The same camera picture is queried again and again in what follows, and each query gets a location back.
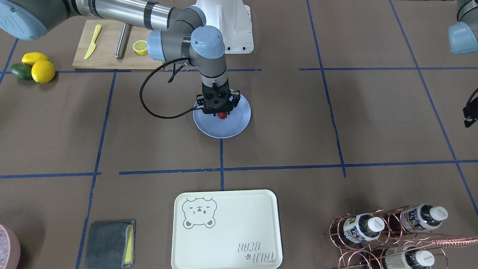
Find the white tray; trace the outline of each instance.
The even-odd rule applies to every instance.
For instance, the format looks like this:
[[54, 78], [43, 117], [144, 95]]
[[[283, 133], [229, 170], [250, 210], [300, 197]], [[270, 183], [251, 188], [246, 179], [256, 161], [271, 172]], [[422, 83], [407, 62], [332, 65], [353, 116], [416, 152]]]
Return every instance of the white tray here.
[[275, 269], [281, 263], [272, 191], [189, 192], [176, 198], [173, 269]]

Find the round plate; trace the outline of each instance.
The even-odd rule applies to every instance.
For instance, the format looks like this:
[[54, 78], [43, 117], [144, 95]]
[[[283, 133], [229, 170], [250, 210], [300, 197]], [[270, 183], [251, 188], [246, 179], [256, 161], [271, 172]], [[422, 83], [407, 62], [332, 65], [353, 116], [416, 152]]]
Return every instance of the round plate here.
[[213, 114], [204, 114], [202, 110], [193, 111], [193, 119], [201, 132], [214, 138], [230, 138], [246, 129], [250, 121], [250, 105], [241, 94], [239, 104], [224, 120]]

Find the yellow lemon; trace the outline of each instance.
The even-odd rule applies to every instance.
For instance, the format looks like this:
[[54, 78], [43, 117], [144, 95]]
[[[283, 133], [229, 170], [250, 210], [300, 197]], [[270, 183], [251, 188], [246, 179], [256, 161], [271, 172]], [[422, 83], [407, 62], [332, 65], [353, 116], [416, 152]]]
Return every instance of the yellow lemon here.
[[49, 59], [48, 59], [48, 56], [46, 56], [45, 54], [41, 52], [29, 52], [23, 55], [22, 63], [32, 67], [38, 60], [48, 61]]
[[40, 84], [51, 81], [55, 73], [55, 66], [47, 60], [38, 60], [32, 67], [32, 78]]
[[143, 54], [148, 53], [148, 49], [147, 49], [147, 46], [146, 46], [146, 41], [145, 40], [136, 41], [133, 44], [133, 50], [139, 55], [143, 55]]

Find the blue tape line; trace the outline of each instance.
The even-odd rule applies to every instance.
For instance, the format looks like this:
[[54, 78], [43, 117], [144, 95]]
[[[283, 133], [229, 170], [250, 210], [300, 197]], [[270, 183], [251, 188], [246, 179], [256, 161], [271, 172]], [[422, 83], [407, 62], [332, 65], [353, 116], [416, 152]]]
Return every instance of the blue tape line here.
[[476, 70], [478, 67], [419, 67], [422, 70]]
[[[478, 163], [478, 160], [459, 160], [459, 163]], [[341, 168], [341, 164], [325, 165], [292, 165], [292, 166], [263, 166], [263, 167], [224, 167], [222, 161], [220, 168], [204, 169], [175, 169], [175, 170], [145, 170], [145, 171], [122, 171], [120, 175], [141, 175], [141, 174], [168, 174], [168, 173], [195, 173], [195, 172], [218, 172], [218, 171], [242, 171], [242, 170], [286, 170], [286, 169], [317, 169], [317, 168]], [[454, 160], [445, 161], [419, 161], [419, 162], [388, 162], [388, 163], [357, 163], [344, 164], [345, 167], [380, 167], [380, 166], [408, 166], [408, 165], [434, 165], [434, 164], [454, 164]]]
[[322, 73], [322, 80], [324, 82], [324, 89], [326, 91], [326, 96], [327, 96], [327, 103], [329, 105], [330, 109], [330, 118], [332, 120], [332, 125], [334, 126], [334, 131], [335, 131], [335, 138], [337, 141], [337, 149], [338, 149], [338, 155], [340, 157], [340, 163], [342, 165], [342, 171], [344, 173], [344, 178], [347, 177], [347, 173], [345, 171], [345, 165], [344, 165], [344, 158], [342, 156], [342, 149], [340, 148], [340, 140], [338, 138], [338, 132], [337, 132], [337, 126], [335, 124], [335, 119], [334, 119], [334, 111], [332, 110], [332, 103], [330, 101], [330, 96], [328, 92], [328, 87], [327, 87], [327, 81], [326, 81], [326, 74], [324, 72], [324, 66], [322, 65], [322, 57], [320, 56], [320, 49], [319, 49], [319, 43], [317, 41], [317, 36], [315, 34], [315, 27], [314, 27], [314, 20], [312, 19], [312, 13], [310, 11], [310, 4], [309, 0], [306, 0], [307, 2], [307, 10], [309, 11], [309, 19], [310, 19], [310, 25], [312, 27], [312, 34], [314, 35], [314, 42], [315, 42], [315, 49], [317, 50], [317, 57], [319, 59], [319, 65], [320, 65], [320, 71]]
[[57, 174], [27, 174], [27, 175], [0, 175], [0, 179], [29, 179], [29, 178], [63, 178], [93, 176], [94, 173], [57, 173]]
[[230, 167], [230, 168], [224, 168], [224, 171], [316, 169], [316, 168], [341, 168], [341, 167], [343, 167], [341, 164], [262, 166], [262, 167]]
[[478, 160], [458, 160], [458, 163], [478, 163]]
[[324, 67], [299, 68], [299, 71], [334, 71], [334, 70], [477, 70], [478, 67]]
[[[165, 72], [172, 72], [172, 69], [165, 70]], [[262, 69], [228, 69], [228, 72], [254, 72], [254, 71], [262, 71]], [[199, 69], [182, 69], [180, 72], [199, 72]]]
[[217, 172], [219, 168], [205, 169], [171, 169], [171, 170], [145, 170], [145, 171], [121, 171], [120, 175], [144, 175], [144, 174], [173, 174], [173, 173], [196, 173], [196, 172]]
[[460, 177], [461, 177], [461, 180], [463, 181], [463, 184], [465, 185], [465, 189], [467, 190], [468, 192], [468, 196], [470, 197], [470, 200], [471, 200], [471, 203], [473, 205], [473, 208], [475, 209], [475, 213], [477, 214], [478, 216], [478, 207], [475, 203], [475, 199], [473, 199], [473, 195], [471, 194], [470, 190], [469, 190], [469, 187], [468, 187], [468, 183], [467, 183], [467, 180], [465, 179], [465, 176], [463, 175], [462, 171], [461, 171], [461, 167], [460, 167], [460, 164], [458, 163], [458, 160], [456, 159], [456, 155], [455, 155], [455, 152], [453, 151], [453, 148], [451, 146], [451, 143], [450, 143], [450, 140], [448, 139], [448, 135], [446, 134], [446, 131], [445, 131], [445, 127], [443, 126], [443, 123], [440, 119], [440, 116], [438, 115], [438, 111], [435, 107], [435, 103], [433, 102], [433, 99], [432, 99], [432, 95], [430, 94], [430, 91], [428, 90], [428, 87], [427, 87], [427, 84], [425, 82], [425, 79], [423, 78], [423, 74], [422, 74], [422, 71], [420, 70], [419, 66], [418, 66], [418, 62], [415, 58], [415, 54], [413, 53], [413, 50], [412, 50], [412, 47], [410, 46], [410, 42], [408, 41], [408, 38], [407, 38], [407, 35], [405, 34], [405, 30], [403, 29], [403, 26], [402, 26], [402, 23], [400, 22], [400, 19], [398, 17], [398, 14], [397, 14], [397, 11], [395, 10], [395, 7], [393, 6], [393, 3], [391, 0], [389, 0], [389, 3], [390, 3], [390, 6], [393, 10], [393, 13], [395, 14], [395, 17], [397, 19], [397, 22], [398, 22], [398, 25], [400, 26], [400, 30], [402, 31], [402, 34], [403, 34], [403, 37], [405, 38], [405, 41], [407, 43], [407, 46], [408, 46], [408, 49], [410, 50], [410, 54], [412, 55], [412, 58], [413, 58], [413, 61], [418, 69], [418, 74], [420, 75], [420, 79], [422, 80], [422, 83], [423, 83], [423, 86], [425, 87], [425, 91], [426, 91], [426, 94], [428, 96], [428, 100], [430, 100], [430, 103], [432, 105], [432, 108], [433, 108], [433, 111], [435, 113], [435, 116], [436, 116], [436, 119], [438, 120], [438, 123], [440, 124], [440, 128], [442, 129], [442, 132], [443, 132], [443, 136], [445, 137], [445, 140], [446, 140], [446, 143], [448, 144], [448, 148], [450, 149], [450, 152], [451, 152], [451, 155], [453, 157], [453, 160], [455, 161], [455, 164], [456, 164], [456, 168], [458, 169], [458, 172], [460, 173]]
[[221, 191], [224, 190], [224, 146], [223, 146], [223, 141], [221, 138], [220, 142], [220, 162], [221, 162]]
[[458, 162], [456, 162], [456, 168], [458, 169], [458, 172], [460, 173], [461, 181], [463, 181], [463, 185], [465, 185], [465, 189], [467, 190], [468, 197], [470, 197], [471, 204], [473, 205], [473, 208], [475, 209], [475, 213], [478, 216], [477, 204], [475, 202], [475, 199], [473, 198], [473, 195], [471, 194], [470, 187], [468, 186], [467, 180], [465, 179], [465, 175], [463, 175], [463, 172], [461, 171], [461, 167], [458, 164]]
[[5, 74], [6, 74], [6, 71], [7, 71], [7, 69], [8, 69], [8, 65], [10, 64], [11, 58], [12, 58], [12, 56], [13, 56], [13, 52], [15, 51], [15, 48], [17, 47], [17, 44], [18, 44], [18, 38], [15, 39], [15, 42], [13, 43], [13, 47], [11, 48], [10, 55], [8, 56], [8, 59], [7, 59], [7, 63], [5, 64], [5, 68], [3, 69], [3, 73], [2, 73], [2, 75], [0, 76], [0, 84], [2, 83], [3, 77], [4, 77]]
[[423, 161], [423, 162], [390, 162], [390, 163], [359, 163], [345, 164], [346, 167], [373, 167], [373, 166], [406, 166], [406, 165], [429, 165], [429, 164], [454, 164], [455, 161]]
[[90, 188], [90, 194], [89, 194], [89, 200], [88, 200], [88, 212], [87, 212], [87, 216], [85, 218], [85, 222], [83, 223], [83, 231], [82, 231], [82, 234], [81, 234], [80, 247], [79, 247], [79, 250], [78, 250], [78, 257], [76, 258], [76, 269], [80, 268], [81, 256], [83, 254], [83, 246], [85, 244], [85, 236], [86, 236], [87, 227], [88, 227], [88, 220], [89, 220], [89, 216], [90, 216], [90, 212], [91, 212], [91, 204], [93, 202], [93, 189], [95, 188], [95, 185], [96, 185], [96, 178], [97, 178], [97, 175], [98, 175], [99, 160], [101, 158], [101, 150], [103, 149], [103, 142], [105, 140], [106, 125], [108, 124], [109, 106], [111, 105], [111, 97], [113, 96], [113, 90], [114, 90], [114, 87], [115, 87], [115, 82], [116, 82], [116, 70], [115, 70], [115, 72], [113, 72], [113, 79], [111, 81], [111, 88], [109, 89], [108, 104], [106, 105], [105, 120], [103, 121], [103, 129], [101, 131], [101, 138], [99, 140], [98, 155], [97, 155], [96, 164], [95, 164], [95, 173], [94, 173], [93, 179], [91, 181], [91, 188]]
[[324, 68], [299, 68], [299, 71], [335, 71], [335, 70], [416, 70], [416, 67], [324, 67]]

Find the yellow knife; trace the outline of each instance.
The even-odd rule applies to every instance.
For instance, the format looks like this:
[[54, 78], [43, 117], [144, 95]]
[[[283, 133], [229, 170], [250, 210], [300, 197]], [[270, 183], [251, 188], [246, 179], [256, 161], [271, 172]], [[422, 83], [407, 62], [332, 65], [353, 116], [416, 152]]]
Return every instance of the yellow knife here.
[[99, 35], [99, 32], [101, 32], [101, 24], [97, 24], [96, 27], [95, 27], [95, 32], [93, 33], [93, 38], [91, 39], [91, 43], [90, 43], [90, 47], [88, 48], [88, 51], [87, 51], [87, 54], [85, 55], [85, 60], [88, 59], [91, 54], [93, 53], [93, 51], [95, 50], [96, 48], [96, 39], [98, 38], [98, 35]]

